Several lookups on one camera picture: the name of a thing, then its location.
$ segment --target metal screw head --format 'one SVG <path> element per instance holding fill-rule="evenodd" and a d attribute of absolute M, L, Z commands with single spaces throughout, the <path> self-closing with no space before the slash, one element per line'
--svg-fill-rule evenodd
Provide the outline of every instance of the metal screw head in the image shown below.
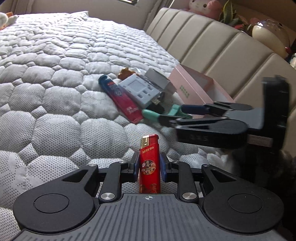
<path fill-rule="evenodd" d="M 187 200 L 192 200 L 192 199 L 195 199 L 197 196 L 193 192 L 186 192 L 182 195 L 182 197 Z"/>
<path fill-rule="evenodd" d="M 101 195 L 101 198 L 104 200 L 111 200 L 111 199 L 115 198 L 115 194 L 111 193 L 111 192 L 105 192 Z"/>

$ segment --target beige upholstered headboard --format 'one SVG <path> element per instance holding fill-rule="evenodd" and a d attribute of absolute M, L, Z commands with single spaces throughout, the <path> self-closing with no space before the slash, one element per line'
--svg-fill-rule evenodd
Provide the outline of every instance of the beige upholstered headboard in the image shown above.
<path fill-rule="evenodd" d="M 262 106 L 262 78 L 286 77 L 291 116 L 285 149 L 296 155 L 296 70 L 284 59 L 243 32 L 177 9 L 161 9 L 147 34 L 182 64 L 214 78 L 239 103 Z"/>

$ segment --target crosshair marking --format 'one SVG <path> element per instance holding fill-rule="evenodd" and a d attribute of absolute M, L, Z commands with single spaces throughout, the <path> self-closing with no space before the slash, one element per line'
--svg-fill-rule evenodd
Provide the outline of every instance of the crosshair marking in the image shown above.
<path fill-rule="evenodd" d="M 147 196 L 147 197 L 143 197 L 143 198 L 145 198 L 146 200 L 150 201 L 150 200 L 152 200 L 152 198 L 155 198 L 155 197 Z"/>

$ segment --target red lighter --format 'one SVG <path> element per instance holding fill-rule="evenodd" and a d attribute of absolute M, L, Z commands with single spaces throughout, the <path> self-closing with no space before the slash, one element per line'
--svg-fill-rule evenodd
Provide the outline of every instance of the red lighter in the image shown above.
<path fill-rule="evenodd" d="M 158 135 L 144 136 L 140 149 L 140 193 L 160 193 Z"/>

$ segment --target mattress pad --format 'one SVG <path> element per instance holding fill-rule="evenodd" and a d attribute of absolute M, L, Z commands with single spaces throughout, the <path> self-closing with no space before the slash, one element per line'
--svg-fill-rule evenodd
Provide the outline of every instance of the mattress pad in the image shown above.
<path fill-rule="evenodd" d="M 125 67 L 168 76 L 178 64 L 142 30 L 87 12 L 21 15 L 0 31 L 0 56 L 0 241 L 19 232 L 12 206 L 21 193 L 89 163 L 128 161 L 142 136 L 159 135 L 160 151 L 192 167 L 227 160 L 218 149 L 177 142 L 172 128 L 130 123 L 100 88 L 101 75 L 119 83 Z M 166 109 L 173 103 L 181 103 L 176 93 Z M 175 191 L 162 183 L 162 192 Z"/>

